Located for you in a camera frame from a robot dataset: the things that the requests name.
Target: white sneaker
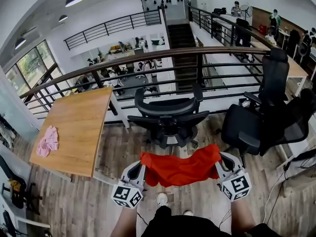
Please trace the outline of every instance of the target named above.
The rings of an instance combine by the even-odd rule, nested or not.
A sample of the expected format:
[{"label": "white sneaker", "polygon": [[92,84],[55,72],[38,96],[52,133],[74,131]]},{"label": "white sneaker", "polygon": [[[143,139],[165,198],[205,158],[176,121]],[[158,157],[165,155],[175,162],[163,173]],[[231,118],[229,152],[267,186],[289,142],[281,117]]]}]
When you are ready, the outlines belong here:
[{"label": "white sneaker", "polygon": [[183,213],[183,215],[185,215],[185,216],[194,216],[193,212],[191,212],[191,211],[185,211]]},{"label": "white sneaker", "polygon": [[167,194],[163,192],[159,193],[157,196],[157,203],[159,207],[161,206],[169,207]]}]

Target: wooden table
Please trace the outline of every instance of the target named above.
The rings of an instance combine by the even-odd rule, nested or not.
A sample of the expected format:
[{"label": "wooden table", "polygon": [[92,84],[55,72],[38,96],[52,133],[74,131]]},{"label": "wooden table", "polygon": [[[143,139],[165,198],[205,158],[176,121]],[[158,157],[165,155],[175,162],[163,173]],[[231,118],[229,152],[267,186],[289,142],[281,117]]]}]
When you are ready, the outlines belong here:
[{"label": "wooden table", "polygon": [[[122,115],[112,87],[57,99],[41,127],[30,162],[68,181],[71,179],[58,171],[94,177],[101,181],[107,180],[106,177],[103,178],[96,173],[94,165],[110,100],[117,112]],[[50,125],[57,128],[59,147],[43,158],[37,155],[36,149]]]},{"label": "wooden table", "polygon": [[[257,48],[262,48],[264,50],[270,50],[267,46],[265,46],[261,42],[251,41],[250,44],[253,45],[254,47],[257,47]],[[295,96],[298,96],[303,88],[303,85],[305,83],[305,80],[306,80],[308,74],[290,56],[288,56],[288,63],[290,65],[290,69],[289,69],[287,78],[301,78],[302,79],[297,91],[295,92]]]}]

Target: red cloth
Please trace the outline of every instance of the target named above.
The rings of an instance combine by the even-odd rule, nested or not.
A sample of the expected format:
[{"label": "red cloth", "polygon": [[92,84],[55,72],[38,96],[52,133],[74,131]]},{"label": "red cloth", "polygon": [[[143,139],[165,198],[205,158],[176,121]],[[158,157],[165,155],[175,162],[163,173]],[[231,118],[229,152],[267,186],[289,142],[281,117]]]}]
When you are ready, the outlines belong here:
[{"label": "red cloth", "polygon": [[176,156],[157,156],[150,153],[140,155],[141,164],[147,167],[146,183],[156,186],[183,186],[207,178],[218,179],[215,163],[221,160],[217,145],[210,144],[198,149],[187,159]]}]

